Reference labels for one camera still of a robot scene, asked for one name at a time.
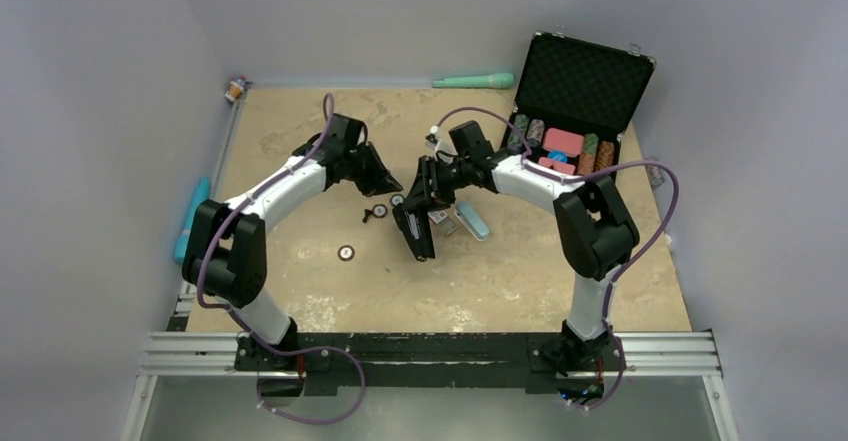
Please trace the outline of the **black stapler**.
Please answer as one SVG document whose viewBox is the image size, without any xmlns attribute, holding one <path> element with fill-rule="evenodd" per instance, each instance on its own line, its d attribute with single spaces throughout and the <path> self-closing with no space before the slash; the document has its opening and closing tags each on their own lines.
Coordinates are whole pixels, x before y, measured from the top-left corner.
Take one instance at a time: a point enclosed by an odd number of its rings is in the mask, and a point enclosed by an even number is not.
<svg viewBox="0 0 848 441">
<path fill-rule="evenodd" d="M 424 208 L 392 208 L 392 216 L 413 257 L 425 262 L 436 257 L 430 220 Z"/>
</svg>

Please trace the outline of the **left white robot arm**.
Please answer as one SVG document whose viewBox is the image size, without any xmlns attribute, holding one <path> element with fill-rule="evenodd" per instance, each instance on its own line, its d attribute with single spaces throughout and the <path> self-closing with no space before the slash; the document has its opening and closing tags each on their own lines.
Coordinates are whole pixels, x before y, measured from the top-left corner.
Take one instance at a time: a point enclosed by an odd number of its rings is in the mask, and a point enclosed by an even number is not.
<svg viewBox="0 0 848 441">
<path fill-rule="evenodd" d="M 369 141 L 366 123 L 333 114 L 258 185 L 224 202 L 206 199 L 195 209 L 182 277 L 195 287 L 201 307 L 227 312 L 260 344 L 259 356 L 272 369 L 292 366 L 299 344 L 296 322 L 266 287 L 267 234 L 342 181 L 365 197 L 402 188 Z"/>
</svg>

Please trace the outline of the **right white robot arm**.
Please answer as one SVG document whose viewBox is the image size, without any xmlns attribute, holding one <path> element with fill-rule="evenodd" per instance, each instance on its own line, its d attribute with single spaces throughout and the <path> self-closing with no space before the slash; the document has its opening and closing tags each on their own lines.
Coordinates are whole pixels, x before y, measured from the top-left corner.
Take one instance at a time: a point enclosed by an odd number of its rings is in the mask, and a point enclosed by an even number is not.
<svg viewBox="0 0 848 441">
<path fill-rule="evenodd" d="M 408 194 L 393 218 L 414 258 L 434 258 L 431 213 L 456 203 L 458 190 L 476 186 L 524 200 L 552 214 L 562 251 L 575 273 L 572 303 L 554 360 L 584 368 L 610 341 L 609 308 L 614 278 L 640 242 L 614 180 L 589 181 L 535 168 L 521 155 L 495 150 L 475 121 L 449 132 L 455 154 L 422 156 Z"/>
</svg>

